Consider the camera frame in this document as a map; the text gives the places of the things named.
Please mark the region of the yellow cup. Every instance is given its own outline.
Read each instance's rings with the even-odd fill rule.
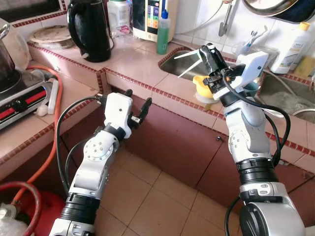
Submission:
[[[196,85],[197,93],[206,98],[213,98],[209,87],[203,84],[203,80],[209,76],[194,76],[192,82]]]

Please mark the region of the kitchen counter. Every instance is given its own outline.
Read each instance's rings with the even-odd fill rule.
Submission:
[[[152,97],[153,103],[193,122],[228,135],[222,104],[205,109],[195,97],[195,85],[182,78],[162,71],[159,64],[170,54],[184,47],[170,43],[167,55],[155,53],[155,43],[133,38],[131,35],[115,39],[115,48],[108,61],[87,62],[81,58],[77,47],[66,50],[47,50],[30,45],[32,58],[61,73],[71,76],[92,88],[103,91],[108,85],[119,89],[132,89],[136,96]],[[231,55],[224,54],[227,61]],[[287,75],[288,78],[305,83],[304,80]],[[284,119],[273,118],[280,135],[283,135]],[[315,173],[315,124],[291,117],[291,133],[282,151],[282,159],[302,169]],[[271,150],[276,149],[272,127],[266,125]]]
[[[63,97],[61,112],[74,101],[98,91],[68,76],[61,75]],[[98,107],[87,101],[73,108],[62,123],[65,132]],[[54,115],[38,117],[30,114],[0,131],[0,179],[16,170],[28,159],[53,141]]]

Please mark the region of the silver robot arm segment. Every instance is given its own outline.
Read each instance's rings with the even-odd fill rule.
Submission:
[[[109,168],[119,142],[131,135],[148,113],[152,100],[147,99],[139,116],[131,112],[132,99],[120,93],[107,96],[105,127],[90,138],[83,148],[83,161],[71,183],[65,207],[56,219],[49,236],[94,236],[94,221]]]
[[[237,65],[228,67],[212,44],[201,46],[199,53],[209,72],[204,84],[225,107],[228,147],[241,180],[243,236],[304,236],[303,222],[284,184],[274,173],[264,111],[239,99],[223,82],[226,76],[230,86],[247,97],[243,87],[259,76],[267,55],[263,52],[241,55]]]

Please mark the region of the kettle handle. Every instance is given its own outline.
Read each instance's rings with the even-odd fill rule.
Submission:
[[[71,35],[72,40],[74,41],[74,43],[81,49],[84,49],[87,51],[86,46],[83,45],[83,43],[80,41],[80,38],[78,36],[78,33],[75,29],[75,15],[79,12],[79,9],[81,6],[83,6],[84,4],[82,3],[70,3],[68,6],[68,10],[67,10],[67,23],[68,23],[68,28],[69,28],[69,32]]]

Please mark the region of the stainless steel sink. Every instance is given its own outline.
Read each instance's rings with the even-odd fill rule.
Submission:
[[[174,59],[175,57],[185,54],[187,52],[189,51],[176,52],[170,59],[168,59],[160,66],[161,70],[177,76],[182,74],[187,68],[189,68],[197,60],[199,60],[196,54],[184,58]],[[206,67],[203,63],[200,63],[193,70],[183,75],[182,78],[192,81],[195,75],[208,75]]]
[[[298,81],[280,77],[291,89],[293,95],[280,81],[267,74],[260,88],[259,100],[268,105],[284,109],[290,115],[302,109],[315,109],[315,92],[309,86]],[[315,112],[303,112],[299,118],[315,123]]]
[[[177,76],[182,74],[199,59],[197,55],[174,59],[187,52],[189,51],[176,52],[160,66],[161,70]],[[182,78],[192,81],[195,75],[204,76],[207,74],[204,64],[201,63],[193,70],[183,75]],[[272,75],[266,74],[263,85],[260,88],[260,95],[255,98],[262,103],[280,107],[290,115],[302,109],[315,108],[315,92],[310,91],[306,84],[286,78],[281,78],[281,80],[295,95],[293,95],[283,83],[279,82]],[[296,116],[315,123],[315,112],[304,112],[297,114]]]

